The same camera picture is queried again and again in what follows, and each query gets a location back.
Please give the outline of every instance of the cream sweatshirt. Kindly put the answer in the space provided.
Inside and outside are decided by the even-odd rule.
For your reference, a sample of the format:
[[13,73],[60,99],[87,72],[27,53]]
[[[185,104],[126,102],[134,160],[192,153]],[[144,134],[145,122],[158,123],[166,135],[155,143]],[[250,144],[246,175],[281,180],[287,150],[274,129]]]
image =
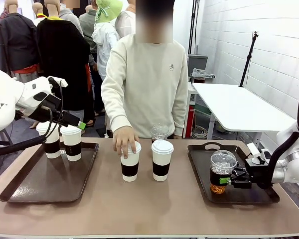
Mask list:
[[122,38],[110,53],[102,99],[115,132],[131,126],[141,138],[151,138],[156,123],[169,135],[182,135],[188,94],[187,59],[178,42],[136,43]]

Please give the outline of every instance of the green tip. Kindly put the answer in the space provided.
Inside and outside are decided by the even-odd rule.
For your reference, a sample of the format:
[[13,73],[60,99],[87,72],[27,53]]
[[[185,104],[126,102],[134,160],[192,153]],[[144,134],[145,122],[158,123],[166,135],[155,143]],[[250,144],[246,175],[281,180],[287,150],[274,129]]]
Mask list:
[[219,179],[220,184],[225,184],[225,183],[228,183],[229,181],[230,181],[230,178],[220,178]]
[[85,126],[86,126],[86,124],[85,124],[85,123],[83,123],[83,122],[80,122],[80,124],[79,124],[78,128],[80,128],[81,130],[84,130],[84,129],[85,129]]

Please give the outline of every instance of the green hat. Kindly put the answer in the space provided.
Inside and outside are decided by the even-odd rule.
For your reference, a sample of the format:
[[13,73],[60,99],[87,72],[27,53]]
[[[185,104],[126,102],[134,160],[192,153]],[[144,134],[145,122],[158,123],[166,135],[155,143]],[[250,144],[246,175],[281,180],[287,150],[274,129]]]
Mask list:
[[123,7],[122,0],[96,0],[96,4],[98,5],[96,23],[112,21],[119,16]]

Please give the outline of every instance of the black jacket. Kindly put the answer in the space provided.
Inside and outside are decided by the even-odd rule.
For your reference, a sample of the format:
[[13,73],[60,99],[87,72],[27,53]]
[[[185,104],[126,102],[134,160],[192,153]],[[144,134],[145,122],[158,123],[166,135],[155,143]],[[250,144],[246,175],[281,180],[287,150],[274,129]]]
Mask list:
[[70,21],[45,19],[37,27],[41,67],[45,75],[63,78],[69,84],[62,88],[63,109],[79,111],[88,101],[85,65],[90,45]]
[[0,69],[9,75],[10,71],[21,70],[39,63],[36,43],[36,27],[33,22],[11,13],[0,20]]

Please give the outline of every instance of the hand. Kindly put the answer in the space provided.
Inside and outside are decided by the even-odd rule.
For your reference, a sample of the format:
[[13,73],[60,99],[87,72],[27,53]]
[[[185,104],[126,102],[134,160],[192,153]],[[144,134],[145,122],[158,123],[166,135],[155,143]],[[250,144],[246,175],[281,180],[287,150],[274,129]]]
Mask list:
[[182,136],[173,135],[173,139],[182,139]]
[[93,71],[98,71],[98,64],[94,63],[92,66]]
[[139,140],[132,127],[124,126],[117,129],[113,134],[113,150],[121,156],[122,149],[124,158],[126,159],[128,158],[128,143],[130,143],[133,153],[136,153],[135,141],[139,142]]

